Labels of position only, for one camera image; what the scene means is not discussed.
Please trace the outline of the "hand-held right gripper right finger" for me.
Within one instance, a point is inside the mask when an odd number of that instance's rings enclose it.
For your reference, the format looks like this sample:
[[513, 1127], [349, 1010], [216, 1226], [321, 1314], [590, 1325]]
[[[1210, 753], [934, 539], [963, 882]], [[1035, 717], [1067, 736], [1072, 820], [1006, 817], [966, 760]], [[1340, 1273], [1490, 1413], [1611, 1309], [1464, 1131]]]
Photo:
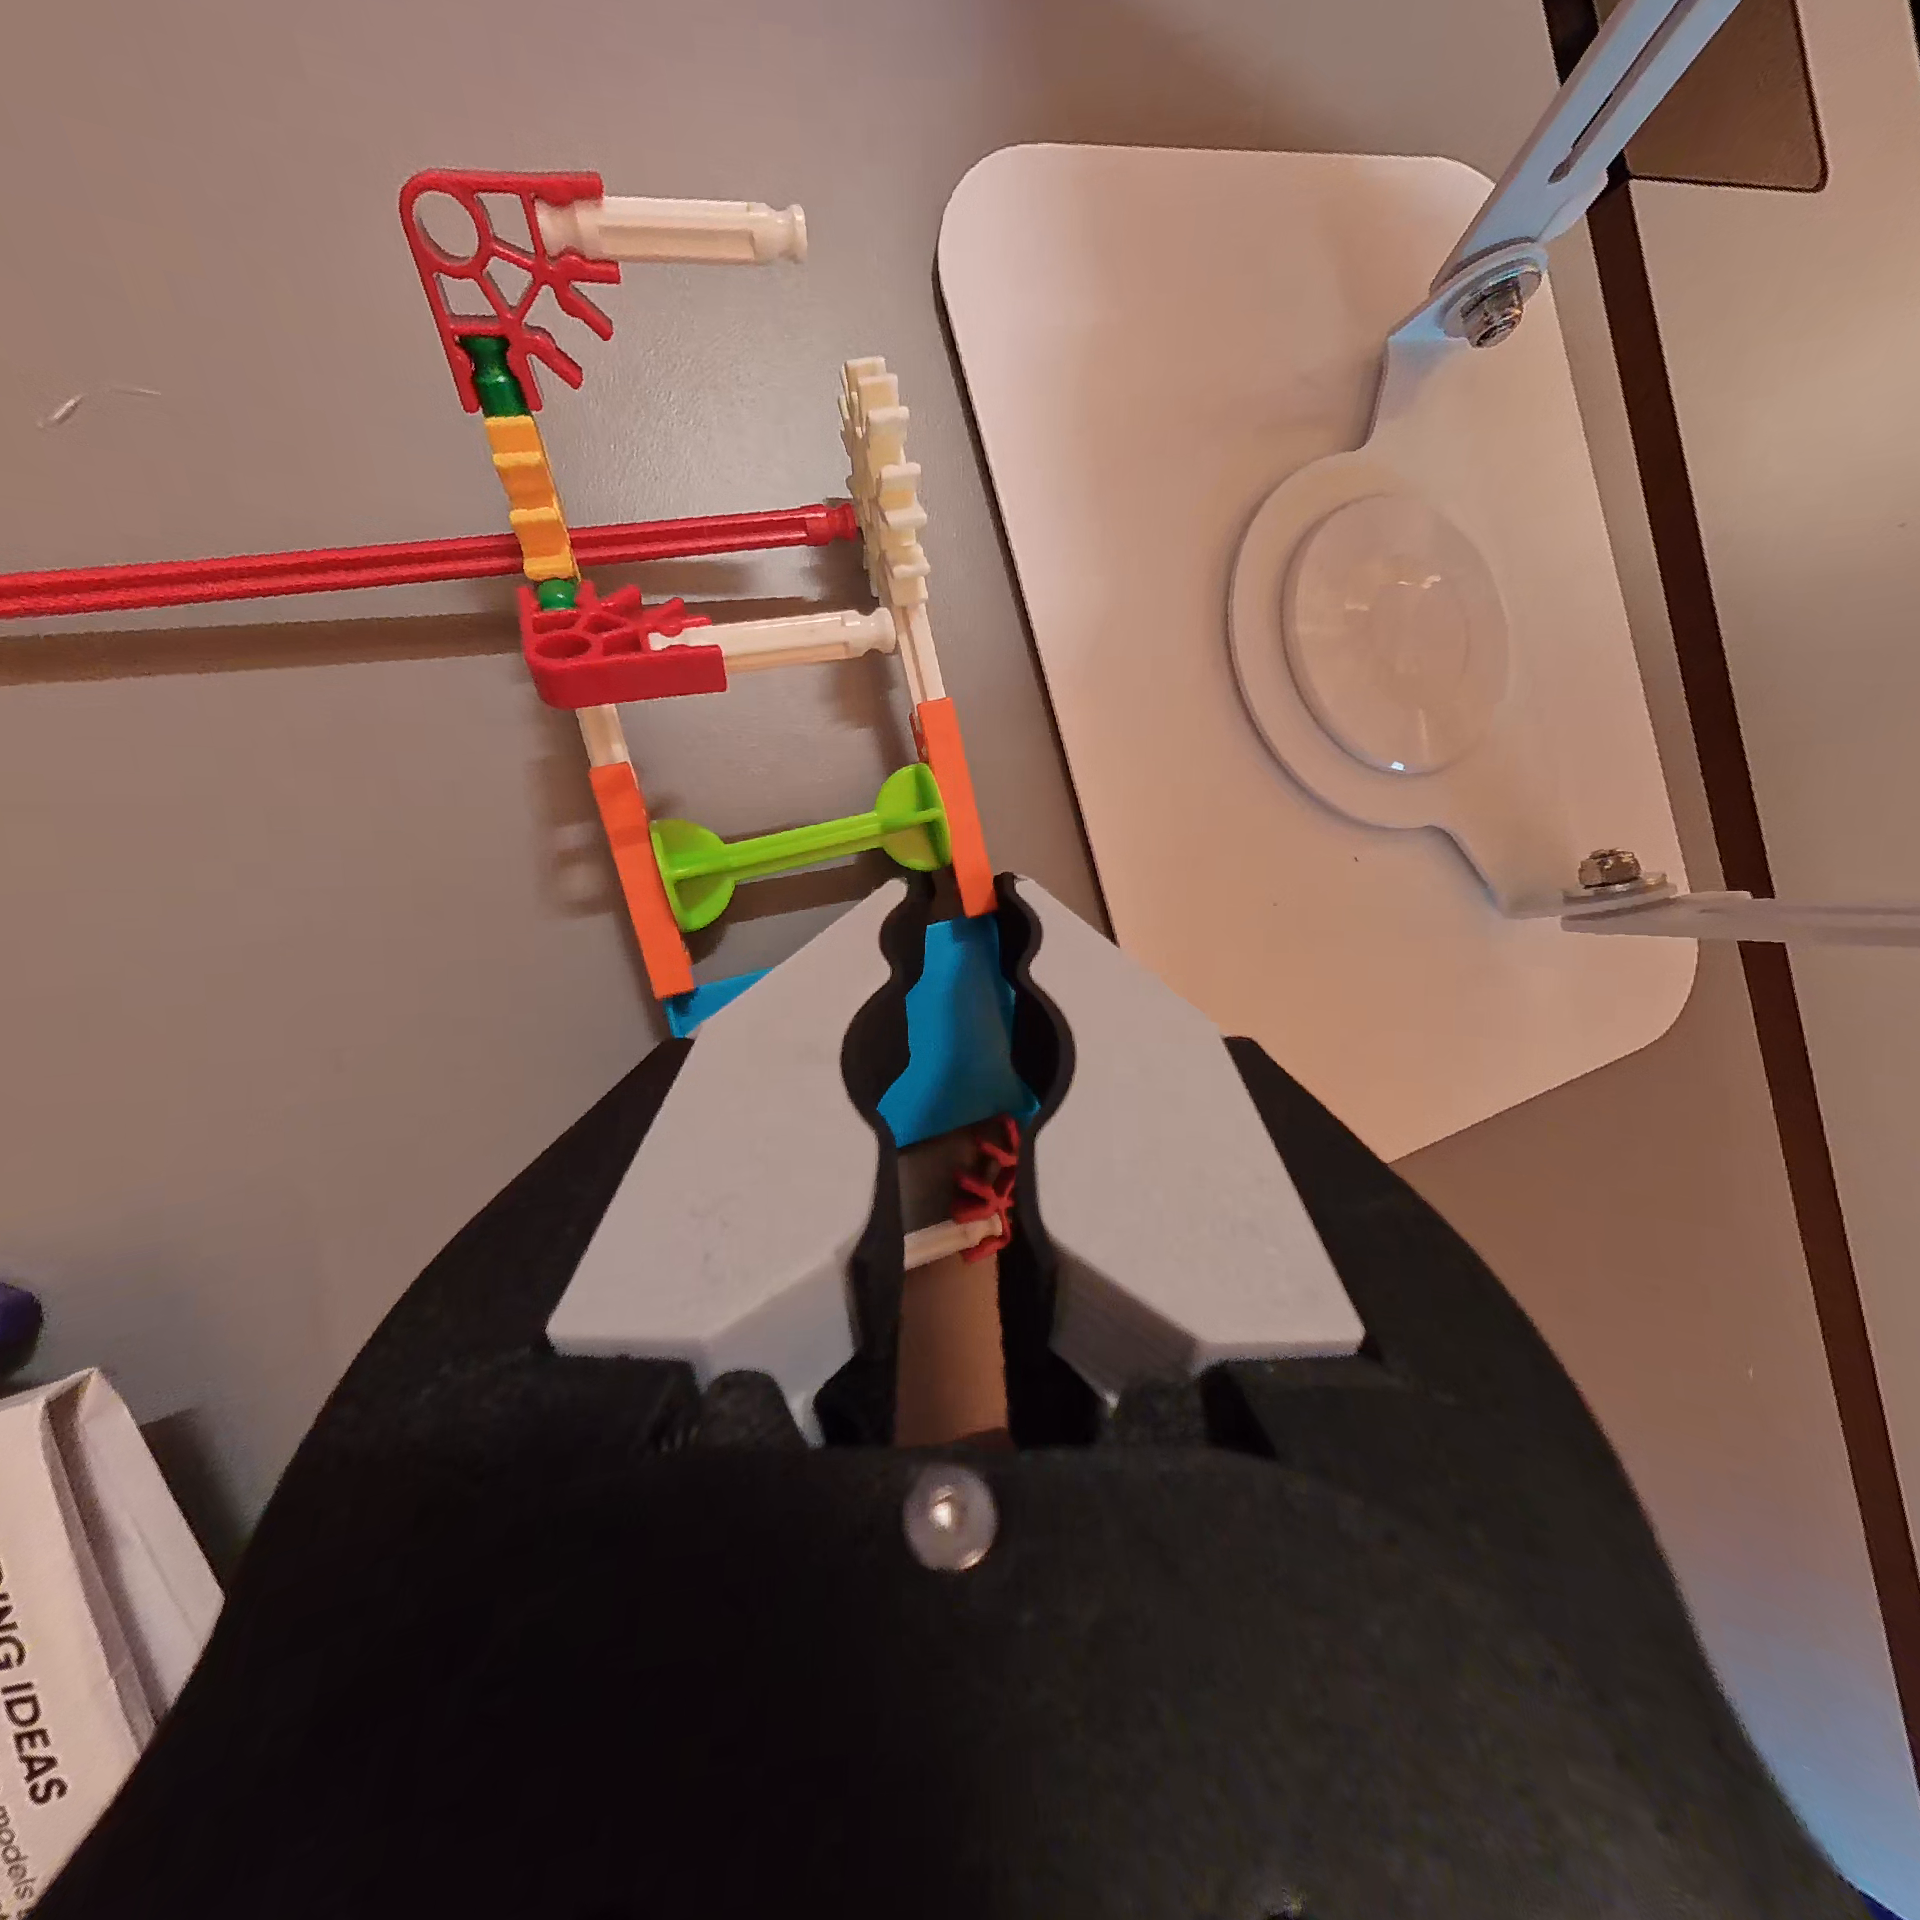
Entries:
[[1083, 1445], [1130, 1388], [1348, 1360], [1365, 1328], [1220, 1029], [1004, 873], [1012, 1067], [1038, 1109], [998, 1256], [1012, 1439]]

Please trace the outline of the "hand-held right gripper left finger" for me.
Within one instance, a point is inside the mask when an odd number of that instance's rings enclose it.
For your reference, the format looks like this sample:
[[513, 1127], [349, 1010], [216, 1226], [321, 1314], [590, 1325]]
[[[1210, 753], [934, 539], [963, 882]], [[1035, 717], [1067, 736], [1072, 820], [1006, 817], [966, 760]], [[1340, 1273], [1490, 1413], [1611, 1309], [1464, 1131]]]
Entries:
[[881, 1145], [843, 1076], [854, 1016], [893, 978], [886, 881], [710, 1016], [547, 1323], [556, 1354], [771, 1377], [802, 1436], [854, 1354], [848, 1265]]

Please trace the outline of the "colourful toy construction model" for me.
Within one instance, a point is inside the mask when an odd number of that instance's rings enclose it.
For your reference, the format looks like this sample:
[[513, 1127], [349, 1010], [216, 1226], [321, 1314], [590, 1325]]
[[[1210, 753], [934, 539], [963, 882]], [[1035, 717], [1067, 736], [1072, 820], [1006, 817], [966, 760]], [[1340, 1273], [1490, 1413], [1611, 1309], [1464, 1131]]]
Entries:
[[[850, 496], [777, 513], [629, 521], [572, 529], [541, 440], [547, 369], [572, 389], [584, 369], [534, 321], [541, 297], [600, 338], [609, 313], [590, 297], [626, 263], [550, 257], [534, 200], [609, 197], [600, 175], [425, 169], [400, 188], [400, 227], [433, 311], [462, 408], [480, 417], [510, 507], [510, 536], [324, 546], [268, 555], [46, 567], [6, 571], [5, 621], [254, 603], [315, 593], [387, 589], [520, 576], [520, 652], [541, 704], [572, 714], [590, 763], [592, 801], [609, 839], [648, 986], [676, 1037], [692, 1031], [688, 936], [716, 923], [739, 885], [809, 873], [837, 860], [885, 852], [908, 873], [953, 876], [960, 914], [929, 928], [971, 943], [998, 963], [998, 905], [970, 761], [944, 692], [929, 627], [920, 469], [905, 459], [905, 408], [877, 357], [843, 363], [840, 419]], [[858, 817], [729, 842], [649, 812], [620, 724], [620, 708], [729, 690], [713, 621], [682, 600], [648, 607], [626, 583], [601, 593], [594, 564], [733, 557], [819, 545], [860, 545], [873, 608], [897, 620], [913, 703], [917, 757], [891, 772]]]

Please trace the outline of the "white toy rod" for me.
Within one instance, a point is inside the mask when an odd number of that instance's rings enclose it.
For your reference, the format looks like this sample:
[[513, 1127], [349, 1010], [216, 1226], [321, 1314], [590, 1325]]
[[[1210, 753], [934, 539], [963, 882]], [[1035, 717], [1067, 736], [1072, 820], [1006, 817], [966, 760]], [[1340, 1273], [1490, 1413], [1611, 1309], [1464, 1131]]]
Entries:
[[737, 677], [789, 666], [889, 657], [897, 652], [899, 633], [893, 616], [885, 608], [837, 608], [718, 621], [710, 627], [710, 644], [720, 649], [728, 672]]
[[773, 266], [809, 251], [802, 205], [756, 202], [604, 197], [534, 200], [534, 225], [550, 257], [612, 263]]

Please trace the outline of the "instruction booklet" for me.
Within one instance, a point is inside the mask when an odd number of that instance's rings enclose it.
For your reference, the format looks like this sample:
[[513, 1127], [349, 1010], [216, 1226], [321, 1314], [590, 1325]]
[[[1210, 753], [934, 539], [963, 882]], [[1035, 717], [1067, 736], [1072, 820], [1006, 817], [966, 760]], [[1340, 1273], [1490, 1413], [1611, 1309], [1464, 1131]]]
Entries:
[[98, 1370], [3, 1403], [3, 1915], [34, 1915], [196, 1668], [224, 1589]]

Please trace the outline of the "white metal stand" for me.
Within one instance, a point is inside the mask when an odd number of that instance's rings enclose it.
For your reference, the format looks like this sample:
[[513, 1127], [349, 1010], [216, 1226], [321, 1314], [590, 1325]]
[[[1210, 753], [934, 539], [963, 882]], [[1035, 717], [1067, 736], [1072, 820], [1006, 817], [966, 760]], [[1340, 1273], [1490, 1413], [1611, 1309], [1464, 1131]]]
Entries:
[[1014, 147], [939, 283], [1130, 977], [1385, 1159], [1657, 1040], [1701, 945], [1547, 245], [1733, 5], [1621, 5], [1500, 184]]

